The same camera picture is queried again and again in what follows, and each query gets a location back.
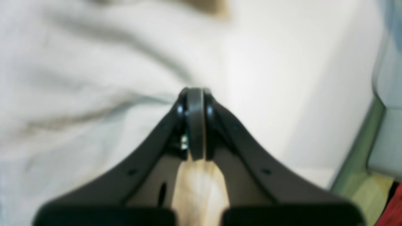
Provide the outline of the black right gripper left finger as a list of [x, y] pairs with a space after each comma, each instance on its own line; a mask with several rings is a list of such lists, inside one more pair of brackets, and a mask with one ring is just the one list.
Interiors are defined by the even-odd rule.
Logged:
[[205, 157], [204, 91], [185, 88], [148, 137], [111, 170], [39, 209], [34, 226], [176, 226], [183, 161]]

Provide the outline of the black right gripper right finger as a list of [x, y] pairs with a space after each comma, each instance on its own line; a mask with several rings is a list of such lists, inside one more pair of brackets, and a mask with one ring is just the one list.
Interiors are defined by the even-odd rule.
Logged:
[[292, 172], [204, 90], [206, 159], [225, 180], [229, 207], [221, 226], [364, 226], [351, 201]]

